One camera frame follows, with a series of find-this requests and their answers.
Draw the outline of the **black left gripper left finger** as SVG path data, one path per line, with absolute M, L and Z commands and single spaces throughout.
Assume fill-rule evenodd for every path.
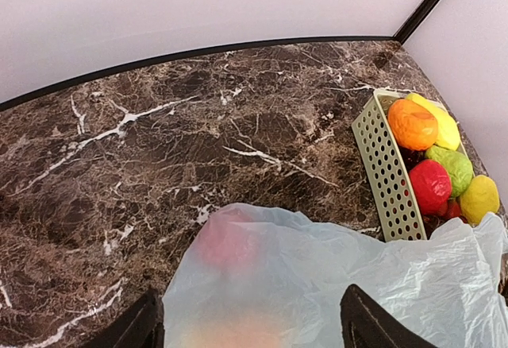
M 164 346 L 164 308 L 158 292 L 145 292 L 82 347 Z

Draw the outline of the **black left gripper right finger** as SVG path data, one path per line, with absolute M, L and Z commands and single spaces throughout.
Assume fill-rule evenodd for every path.
M 341 326 L 345 347 L 434 347 L 405 328 L 356 284 L 349 285 L 342 296 Z

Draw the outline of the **light blue printed plastic bag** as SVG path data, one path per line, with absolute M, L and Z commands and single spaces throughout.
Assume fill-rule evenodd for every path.
M 164 293 L 166 347 L 341 347 L 351 284 L 435 346 L 506 346 L 498 283 L 507 232 L 497 215 L 477 227 L 450 220 L 426 241 L 381 242 L 280 208 L 219 211 L 233 208 L 254 219 L 260 260 L 234 273 L 213 269 L 195 238 Z

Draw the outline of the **red apple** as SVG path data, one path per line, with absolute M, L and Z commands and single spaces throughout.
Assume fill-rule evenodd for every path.
M 251 215 L 233 208 L 213 213 L 196 238 L 204 265 L 231 273 L 252 269 L 260 260 L 260 236 Z

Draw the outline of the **light green round fruit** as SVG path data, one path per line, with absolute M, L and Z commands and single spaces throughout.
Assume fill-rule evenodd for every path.
M 448 173 L 452 184 L 451 198 L 465 192 L 474 177 L 472 162 L 466 155 L 433 145 L 425 152 L 425 157 L 439 163 Z

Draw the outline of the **orange persimmon fruit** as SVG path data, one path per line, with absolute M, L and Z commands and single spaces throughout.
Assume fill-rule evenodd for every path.
M 387 113 L 388 124 L 398 145 L 413 151 L 425 151 L 437 140 L 437 119 L 423 106 L 398 99 Z

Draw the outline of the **yellow lemon fruit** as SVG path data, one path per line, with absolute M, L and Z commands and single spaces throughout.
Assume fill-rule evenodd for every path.
M 445 110 L 417 93 L 410 93 L 406 99 L 425 108 L 437 120 L 437 139 L 435 144 L 452 151 L 460 146 L 460 132 L 455 119 Z

